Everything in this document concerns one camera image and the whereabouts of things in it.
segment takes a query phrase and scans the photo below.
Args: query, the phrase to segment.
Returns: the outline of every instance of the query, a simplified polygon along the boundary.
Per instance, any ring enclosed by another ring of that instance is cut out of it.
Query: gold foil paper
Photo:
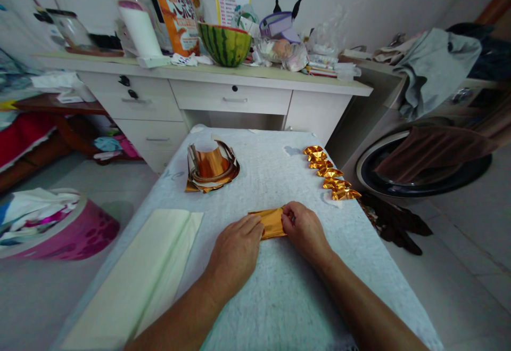
[[[318,176],[325,178],[337,178],[343,176],[343,172],[334,168],[321,168],[318,170]]]
[[[326,178],[325,181],[323,182],[324,189],[342,190],[349,189],[350,187],[351,183],[337,178]]]
[[[196,151],[195,145],[188,147],[188,182],[185,192],[202,191],[204,194],[219,189],[231,182],[240,173],[240,164],[233,150],[217,137],[213,151]]]
[[[317,161],[317,162],[311,162],[310,165],[309,165],[310,168],[316,168],[316,169],[321,169],[321,168],[332,168],[334,167],[334,164],[328,160],[326,161]]]
[[[323,151],[319,151],[316,153],[309,154],[309,157],[307,158],[307,160],[309,162],[317,162],[317,161],[325,160],[326,158],[327,158],[326,154]]]
[[[265,227],[261,240],[277,238],[279,236],[287,235],[282,227],[282,214],[284,210],[282,207],[278,209],[270,209],[263,211],[252,211],[249,214],[260,215],[261,223]]]
[[[315,152],[323,151],[323,148],[321,146],[309,146],[306,149],[304,149],[303,153],[305,155],[309,155]]]
[[[333,200],[347,200],[347,199],[359,199],[362,197],[358,191],[351,189],[341,189],[334,190],[332,189],[332,199]]]

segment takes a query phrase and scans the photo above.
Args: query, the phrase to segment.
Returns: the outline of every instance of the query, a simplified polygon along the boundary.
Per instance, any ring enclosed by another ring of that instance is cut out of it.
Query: orange snack bag
[[[175,53],[200,55],[194,0],[158,0]]]

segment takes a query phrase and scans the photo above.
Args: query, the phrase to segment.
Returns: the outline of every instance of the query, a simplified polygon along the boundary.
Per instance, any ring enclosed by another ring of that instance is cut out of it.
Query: table
[[[208,194],[185,193],[189,144],[219,136],[240,163],[239,175]],[[355,200],[333,201],[302,153],[319,144],[312,133],[195,126],[121,234],[54,349],[66,338],[150,214],[156,209],[204,212],[177,292],[203,272],[216,237],[230,222],[258,211],[304,203],[321,220],[332,249],[431,350],[443,349],[424,308]],[[202,350],[349,349],[354,342],[317,275],[286,237],[263,241],[252,277],[222,310]]]
[[[95,138],[92,134],[84,132],[83,129],[71,126],[66,118],[67,115],[103,115],[111,122],[108,112],[99,102],[78,102],[61,103],[57,99],[58,94],[43,93],[31,98],[27,98],[13,104],[18,110],[30,112],[44,112],[51,114],[57,130],[59,131],[66,144],[74,150],[81,152],[87,157],[92,158],[95,154],[102,152],[91,142]],[[111,160],[142,160],[140,157],[129,157],[125,154],[113,157],[107,161],[97,161],[101,165],[108,164]]]

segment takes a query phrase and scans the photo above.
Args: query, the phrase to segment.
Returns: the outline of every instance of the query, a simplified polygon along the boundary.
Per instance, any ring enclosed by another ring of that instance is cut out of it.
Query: washing machine
[[[511,93],[510,83],[467,78],[435,110],[408,123],[399,113],[407,76],[392,72],[393,67],[385,64],[356,64],[362,69],[359,81],[374,90],[369,97],[352,98],[326,146],[355,190],[369,190],[389,198],[424,198],[463,187],[488,170],[491,155],[459,166],[426,169],[410,183],[394,182],[374,172],[406,139],[412,126],[473,126]]]

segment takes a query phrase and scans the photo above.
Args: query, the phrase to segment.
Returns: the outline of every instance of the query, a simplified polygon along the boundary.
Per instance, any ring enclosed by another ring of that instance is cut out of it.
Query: desk drawer
[[[291,90],[170,80],[182,110],[286,115]]]
[[[175,151],[188,134],[184,122],[115,119],[138,151]]]
[[[151,170],[162,175],[175,153],[175,151],[141,151],[140,155]]]
[[[114,119],[183,120],[166,79],[126,76],[129,86],[124,86],[115,74],[81,71],[79,76]],[[138,99],[128,90],[133,90]]]

